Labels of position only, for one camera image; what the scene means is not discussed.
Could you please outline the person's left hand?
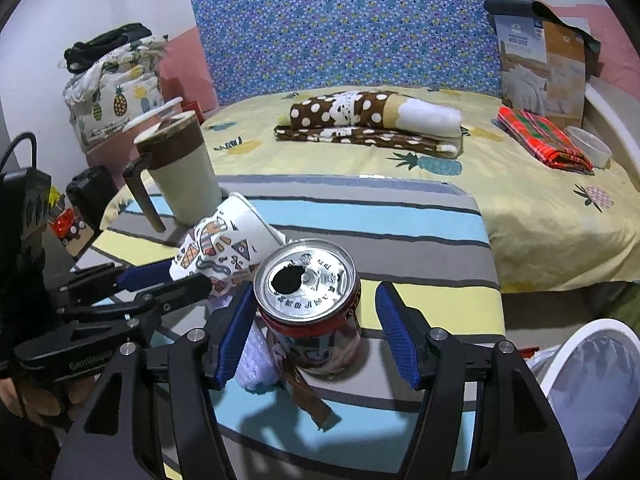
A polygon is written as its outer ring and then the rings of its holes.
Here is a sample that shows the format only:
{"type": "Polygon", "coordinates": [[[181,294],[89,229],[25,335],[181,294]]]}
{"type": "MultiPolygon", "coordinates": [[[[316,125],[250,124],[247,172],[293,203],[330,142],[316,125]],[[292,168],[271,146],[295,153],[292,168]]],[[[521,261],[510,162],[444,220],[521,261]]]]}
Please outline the person's left hand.
{"type": "Polygon", "coordinates": [[[68,408],[62,408],[58,397],[50,391],[39,389],[27,382],[19,387],[11,378],[1,381],[1,402],[15,416],[27,418],[44,427],[45,417],[58,416],[62,412],[74,420],[96,385],[95,377],[87,377],[66,386],[68,408]]]}

